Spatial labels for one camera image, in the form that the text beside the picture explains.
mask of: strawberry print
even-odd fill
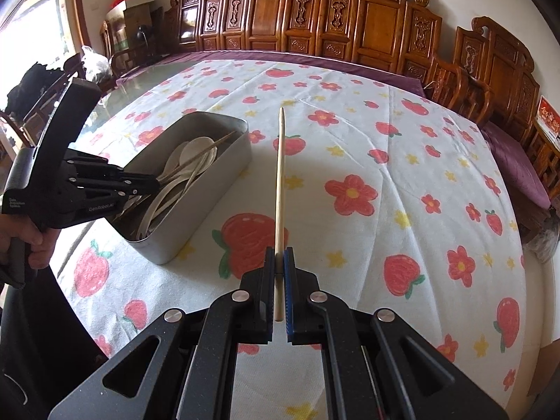
[[[257,355],[259,353],[260,347],[258,344],[238,344],[237,353],[247,354],[247,355]]]
[[[480,211],[478,211],[471,202],[465,207],[465,210],[472,221],[476,221],[477,223],[481,221]]]
[[[150,115],[152,115],[151,111],[139,113],[136,117],[134,117],[134,121],[138,123],[139,121],[145,120]]]
[[[449,250],[447,261],[449,262],[449,277],[455,280],[460,279],[463,281],[463,286],[471,287],[473,284],[472,273],[476,264],[474,259],[467,254],[467,250],[463,246],[458,246],[457,251]]]
[[[257,213],[240,213],[230,217],[222,230],[213,230],[212,238],[226,252],[219,263],[219,276],[233,274],[241,279],[244,273],[262,267],[267,246],[274,247],[274,220]],[[284,242],[289,233],[284,229]]]
[[[486,222],[488,223],[492,231],[496,235],[501,236],[503,232],[502,220],[499,218],[499,216],[496,214],[494,210],[492,211],[484,210],[484,211],[486,212]]]
[[[276,138],[272,142],[272,146],[276,151],[278,151],[278,144],[280,140]],[[293,156],[298,154],[305,148],[305,141],[301,138],[299,134],[293,136],[287,136],[284,139],[284,154],[286,156]]]
[[[430,155],[433,156],[434,158],[440,158],[441,157],[441,153],[436,150],[433,146],[431,145],[426,145],[425,146],[426,152]]]
[[[324,90],[331,90],[332,92],[338,92],[340,89],[342,89],[342,87],[337,83],[321,82],[320,85]]]
[[[268,75],[268,77],[274,77],[275,79],[277,79],[280,77],[288,77],[290,75],[293,75],[293,71],[291,71],[290,69],[272,68],[267,70],[265,74]]]
[[[252,133],[248,133],[248,135],[248,140],[251,141],[251,144],[258,144],[259,141],[266,139],[266,136],[261,134],[258,129],[254,130]]]
[[[426,211],[429,214],[432,213],[441,213],[440,210],[440,201],[436,200],[432,197],[431,194],[426,194],[424,197],[422,197],[422,202],[424,203],[424,205],[426,206]]]
[[[437,137],[436,132],[429,126],[420,125],[420,130],[428,137]]]
[[[262,90],[263,92],[268,92],[270,90],[276,90],[276,84],[275,83],[263,83],[259,87],[259,90]]]
[[[366,185],[358,175],[348,175],[343,182],[329,180],[325,191],[336,197],[334,211],[342,216],[349,216],[355,211],[364,216],[371,216],[375,208],[370,203],[377,198],[377,191]]]
[[[459,131],[458,133],[461,135],[461,137],[462,137],[463,139],[465,139],[467,142],[469,142],[469,143],[471,143],[472,145],[474,145],[474,139],[470,136],[469,133],[467,133],[466,131]]]
[[[515,370],[509,370],[507,373],[503,378],[503,391],[508,391],[515,382]]]
[[[109,277],[109,262],[112,252],[99,251],[93,239],[90,247],[79,257],[74,269],[74,288],[80,297],[91,297],[99,291]]]
[[[136,331],[142,330],[148,321],[148,310],[144,300],[130,300],[124,307],[123,319],[130,322]]]
[[[443,341],[442,345],[437,347],[437,350],[447,358],[451,363],[455,361],[455,352],[459,348],[459,343],[457,341],[453,341],[452,336],[448,333],[445,335],[445,340]]]
[[[519,304],[511,297],[502,299],[496,311],[495,330],[502,335],[499,350],[503,354],[513,346],[519,333]]]
[[[407,300],[412,295],[412,288],[426,279],[420,274],[418,262],[405,254],[396,254],[385,259],[383,278],[390,293],[397,297],[404,295]]]
[[[316,110],[313,114],[307,115],[307,118],[316,121],[320,126],[338,125],[335,114],[324,110]]]
[[[183,99],[186,94],[187,94],[187,92],[183,92],[183,91],[175,92],[171,96],[167,96],[167,99],[170,100],[170,101],[175,101],[177,99]]]
[[[389,123],[383,123],[382,121],[378,121],[375,124],[375,128],[380,133],[388,135],[389,137],[393,137],[393,136],[396,136],[396,135],[402,135],[395,126],[393,126]]]
[[[256,96],[247,96],[243,99],[243,104],[255,104],[259,101],[260,99],[258,99]]]
[[[496,194],[497,196],[499,196],[499,194],[501,193],[501,190],[500,190],[500,188],[498,188],[498,186],[496,185],[495,180],[494,180],[493,178],[491,178],[491,177],[486,176],[486,175],[483,175],[483,177],[484,177],[486,186],[488,186],[488,188],[491,189],[492,192],[493,192],[494,194]]]
[[[101,138],[103,137],[103,133],[97,133],[95,136],[93,136],[90,140],[90,144],[95,144],[96,142],[98,142]]]
[[[94,339],[97,347],[107,356],[110,357],[113,353],[113,347],[105,340],[105,336],[101,335],[99,338]]]
[[[371,156],[377,164],[385,164],[389,161],[389,155],[383,150],[370,150],[367,154]]]
[[[425,108],[421,104],[418,104],[416,102],[412,102],[409,99],[402,99],[401,103],[404,107],[406,107],[408,110],[414,112],[417,115],[426,116],[426,115],[429,114],[427,108]]]
[[[226,89],[214,90],[213,92],[210,92],[208,97],[209,98],[219,98],[220,96],[227,96],[229,93],[230,93],[230,91],[226,90]]]
[[[138,135],[138,141],[134,144],[135,147],[141,147],[143,145],[148,145],[152,140],[163,133],[163,126],[156,126],[150,131],[144,131]]]

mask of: plastic bag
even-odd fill
[[[83,67],[86,69],[86,79],[93,83],[101,83],[113,75],[109,61],[103,55],[97,54],[91,47],[83,46]]]
[[[542,230],[525,247],[532,250],[541,264],[544,264],[556,252],[560,238],[560,218],[556,213],[544,220]]]

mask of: flower center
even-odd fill
[[[346,196],[350,197],[351,199],[357,199],[359,197],[359,192],[355,188],[348,188],[346,190]]]

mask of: metal screw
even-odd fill
[[[179,310],[167,310],[165,311],[165,314],[163,315],[163,318],[165,319],[166,322],[179,322],[181,320],[181,318],[183,317],[183,313],[181,313],[181,311]]]
[[[246,290],[236,290],[233,294],[231,294],[231,299],[234,302],[246,302],[249,297],[250,295]]]
[[[309,298],[311,299],[311,301],[313,303],[324,303],[324,302],[327,301],[329,296],[326,293],[321,292],[320,290],[318,290],[318,291],[316,290],[315,292],[311,293]]]
[[[379,310],[377,311],[377,318],[381,322],[393,322],[395,319],[395,313],[387,309]]]

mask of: person's leg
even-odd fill
[[[9,288],[0,332],[0,377],[9,376],[21,386],[28,398],[26,408],[37,419],[47,418],[107,360],[72,311],[50,267],[24,289]]]

